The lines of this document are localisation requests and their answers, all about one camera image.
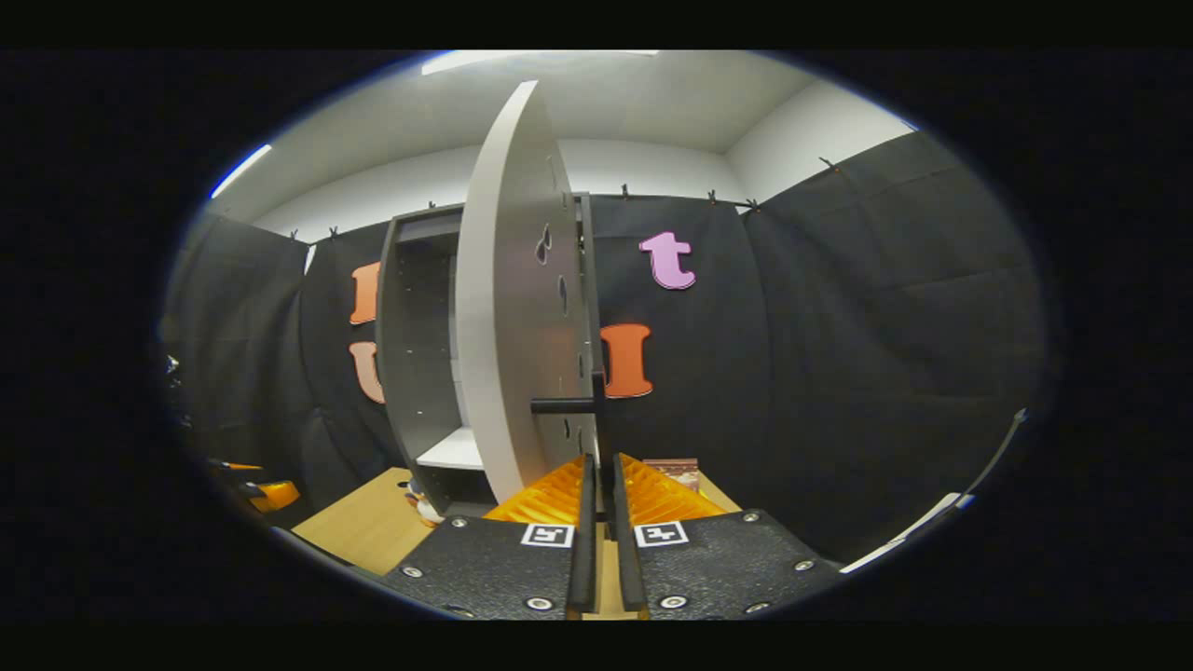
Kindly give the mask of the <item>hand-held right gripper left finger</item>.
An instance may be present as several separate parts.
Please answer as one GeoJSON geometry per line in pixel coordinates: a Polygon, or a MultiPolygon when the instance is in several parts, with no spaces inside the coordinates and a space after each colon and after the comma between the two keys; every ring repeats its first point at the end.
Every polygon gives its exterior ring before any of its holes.
{"type": "Polygon", "coordinates": [[[579,620],[596,603],[596,467],[591,455],[528,490],[571,521],[450,515],[381,578],[404,601],[445,617],[579,620]]]}

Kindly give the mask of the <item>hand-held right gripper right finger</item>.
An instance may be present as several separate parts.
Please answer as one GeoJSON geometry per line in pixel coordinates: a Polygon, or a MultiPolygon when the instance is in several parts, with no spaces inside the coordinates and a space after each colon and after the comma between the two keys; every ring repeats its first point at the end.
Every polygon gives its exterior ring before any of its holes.
{"type": "Polygon", "coordinates": [[[612,481],[622,602],[639,618],[775,617],[846,578],[764,510],[729,513],[624,454],[612,481]]]}

